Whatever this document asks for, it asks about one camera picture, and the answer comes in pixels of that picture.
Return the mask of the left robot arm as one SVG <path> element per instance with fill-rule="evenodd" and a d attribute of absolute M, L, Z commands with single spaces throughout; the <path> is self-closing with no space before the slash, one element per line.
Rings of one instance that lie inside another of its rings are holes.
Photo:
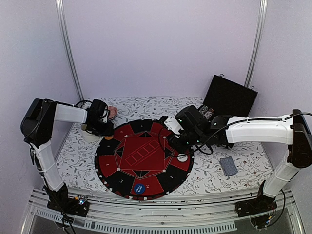
<path fill-rule="evenodd" d="M 20 125 L 23 140 L 30 146 L 32 162 L 43 177 L 50 200 L 63 212 L 69 211 L 73 204 L 68 197 L 67 186 L 57 170 L 51 148 L 54 123 L 80 123 L 85 126 L 87 133 L 99 137 L 110 137 L 114 133 L 113 124 L 108 120 L 108 105 L 99 99 L 90 103 L 90 107 L 83 109 L 69 103 L 36 98 Z"/>

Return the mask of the orange big blind button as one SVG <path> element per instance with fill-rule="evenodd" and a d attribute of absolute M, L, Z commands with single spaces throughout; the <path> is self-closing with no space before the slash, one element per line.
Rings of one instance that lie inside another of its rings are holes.
<path fill-rule="evenodd" d="M 114 138 L 114 136 L 105 136 L 104 138 L 105 138 L 106 140 L 111 140 L 111 139 Z"/>

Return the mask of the blue playing card deck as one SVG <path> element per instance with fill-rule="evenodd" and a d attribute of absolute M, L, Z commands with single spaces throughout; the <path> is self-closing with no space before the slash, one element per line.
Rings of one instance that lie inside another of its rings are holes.
<path fill-rule="evenodd" d="M 233 176 L 233 175 L 238 173 L 238 169 L 237 169 L 237 167 L 234 163 L 234 160 L 231 156 L 221 158 L 219 163 L 222 167 L 222 170 L 223 170 L 225 176 Z"/>

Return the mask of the white dealer button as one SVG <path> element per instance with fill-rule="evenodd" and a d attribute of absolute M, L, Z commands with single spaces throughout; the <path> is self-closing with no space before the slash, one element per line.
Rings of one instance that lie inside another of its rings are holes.
<path fill-rule="evenodd" d="M 179 154 L 178 157 L 177 157 L 177 160 L 179 162 L 186 162 L 188 160 L 188 155 Z"/>

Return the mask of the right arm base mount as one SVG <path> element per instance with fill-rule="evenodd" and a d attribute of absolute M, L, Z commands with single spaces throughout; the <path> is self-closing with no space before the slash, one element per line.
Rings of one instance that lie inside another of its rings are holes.
<path fill-rule="evenodd" d="M 275 198 L 267 197 L 263 194 L 257 195 L 254 199 L 235 203 L 235 211 L 237 212 L 238 217 L 251 216 L 269 211 L 272 211 L 274 214 L 276 208 L 277 204 Z M 272 217 L 272 214 L 266 214 L 251 218 L 250 222 L 256 229 L 264 229 L 268 227 Z"/>

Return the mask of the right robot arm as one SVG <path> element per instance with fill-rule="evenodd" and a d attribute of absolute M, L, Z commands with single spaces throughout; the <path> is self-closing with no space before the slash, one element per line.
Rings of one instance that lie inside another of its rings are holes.
<path fill-rule="evenodd" d="M 164 120 L 173 133 L 172 148 L 184 155 L 190 146 L 227 145 L 239 142 L 273 142 L 288 146 L 288 155 L 258 190 L 257 197 L 247 205 L 261 213 L 273 207 L 279 191 L 300 169 L 312 164 L 312 135 L 304 118 L 305 113 L 294 109 L 279 117 L 215 116 L 207 120 L 194 106 L 182 109 L 175 117 Z"/>

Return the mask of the blue small blind button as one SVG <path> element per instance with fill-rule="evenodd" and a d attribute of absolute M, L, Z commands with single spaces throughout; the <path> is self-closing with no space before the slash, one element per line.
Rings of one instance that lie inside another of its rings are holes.
<path fill-rule="evenodd" d="M 145 191 L 146 191 L 146 187 L 143 184 L 136 184 L 133 187 L 133 192 L 137 195 L 142 195 L 145 193 Z"/>

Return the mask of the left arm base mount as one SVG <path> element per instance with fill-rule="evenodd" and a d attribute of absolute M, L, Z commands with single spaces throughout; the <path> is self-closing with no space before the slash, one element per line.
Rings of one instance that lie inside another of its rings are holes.
<path fill-rule="evenodd" d="M 75 198 L 68 196 L 68 188 L 65 183 L 57 191 L 51 190 L 49 186 L 44 185 L 49 196 L 47 208 L 64 214 L 86 217 L 89 211 L 90 203 L 87 197 L 78 195 Z"/>

